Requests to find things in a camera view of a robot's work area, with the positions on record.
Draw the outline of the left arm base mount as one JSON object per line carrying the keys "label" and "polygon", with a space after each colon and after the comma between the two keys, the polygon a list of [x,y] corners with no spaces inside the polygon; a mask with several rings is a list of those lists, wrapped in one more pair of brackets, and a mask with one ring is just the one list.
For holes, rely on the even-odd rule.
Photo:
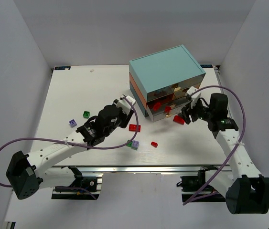
{"label": "left arm base mount", "polygon": [[51,199],[97,200],[101,191],[102,174],[84,172],[75,166],[53,167],[54,187]]}

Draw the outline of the clear bottom drawer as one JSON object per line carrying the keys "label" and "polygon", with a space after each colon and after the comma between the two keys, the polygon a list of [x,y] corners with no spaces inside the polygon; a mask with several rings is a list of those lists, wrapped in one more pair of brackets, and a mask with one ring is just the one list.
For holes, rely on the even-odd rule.
{"label": "clear bottom drawer", "polygon": [[157,122],[164,118],[168,118],[171,117],[172,115],[178,114],[184,105],[185,102],[183,103],[169,102],[165,104],[156,102],[155,104],[147,105],[146,110],[151,121]]}

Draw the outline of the red arch lego piece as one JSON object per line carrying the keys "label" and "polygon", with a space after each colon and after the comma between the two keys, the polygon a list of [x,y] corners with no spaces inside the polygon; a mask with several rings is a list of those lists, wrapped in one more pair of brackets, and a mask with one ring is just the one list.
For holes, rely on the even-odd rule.
{"label": "red arch lego piece", "polygon": [[165,111],[166,113],[168,113],[168,112],[171,111],[171,109],[172,109],[172,108],[171,108],[170,106],[166,106],[165,109],[164,109],[164,111]]}

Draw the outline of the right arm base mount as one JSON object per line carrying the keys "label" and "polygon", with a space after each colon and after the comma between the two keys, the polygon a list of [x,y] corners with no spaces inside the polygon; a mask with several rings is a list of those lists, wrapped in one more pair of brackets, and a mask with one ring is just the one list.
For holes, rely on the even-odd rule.
{"label": "right arm base mount", "polygon": [[[194,194],[205,183],[205,171],[209,168],[215,169],[214,166],[202,167],[197,172],[195,172],[194,175],[185,175],[180,177],[180,181],[176,184],[176,186],[181,189],[183,203],[185,203],[192,196],[192,194]],[[225,201],[225,197],[219,193],[212,196],[207,196],[205,198],[192,200],[192,202],[197,203],[213,203]]]}

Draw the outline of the red curved lego brick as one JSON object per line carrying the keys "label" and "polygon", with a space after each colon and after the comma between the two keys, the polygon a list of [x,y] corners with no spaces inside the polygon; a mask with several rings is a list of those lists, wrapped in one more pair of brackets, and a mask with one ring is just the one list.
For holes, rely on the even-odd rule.
{"label": "red curved lego brick", "polygon": [[184,120],[180,116],[178,116],[178,115],[176,115],[173,118],[173,121],[176,122],[176,123],[178,123],[178,124],[181,124],[181,125],[184,125],[184,123],[185,123]]}

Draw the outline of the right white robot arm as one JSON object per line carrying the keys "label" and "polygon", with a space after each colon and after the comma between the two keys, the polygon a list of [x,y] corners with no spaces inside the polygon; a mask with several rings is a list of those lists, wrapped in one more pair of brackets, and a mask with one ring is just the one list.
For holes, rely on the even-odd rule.
{"label": "right white robot arm", "polygon": [[269,177],[255,167],[245,146],[236,122],[228,117],[228,97],[213,93],[210,103],[203,105],[200,94],[187,95],[189,101],[179,115],[189,124],[198,119],[206,121],[208,129],[221,146],[232,171],[232,178],[215,166],[203,167],[196,181],[184,181],[183,190],[202,191],[212,187],[225,198],[232,214],[266,214],[269,210]]}

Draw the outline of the red rounded lego brick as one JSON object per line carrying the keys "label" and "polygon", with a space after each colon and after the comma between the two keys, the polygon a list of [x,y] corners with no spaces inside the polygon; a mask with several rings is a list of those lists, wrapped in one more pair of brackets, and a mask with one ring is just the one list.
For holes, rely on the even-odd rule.
{"label": "red rounded lego brick", "polygon": [[157,103],[154,104],[153,110],[154,111],[157,111],[160,107],[161,107],[161,103],[160,102],[157,102]]}

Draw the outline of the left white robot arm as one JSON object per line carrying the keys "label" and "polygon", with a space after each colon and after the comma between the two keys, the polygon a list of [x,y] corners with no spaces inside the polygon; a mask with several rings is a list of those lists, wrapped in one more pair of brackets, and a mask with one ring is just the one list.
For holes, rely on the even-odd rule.
{"label": "left white robot arm", "polygon": [[60,143],[27,154],[15,153],[6,177],[17,198],[29,198],[46,187],[82,189],[85,179],[76,166],[56,167],[56,164],[99,145],[116,128],[126,128],[134,113],[133,105],[129,99],[115,100]]}

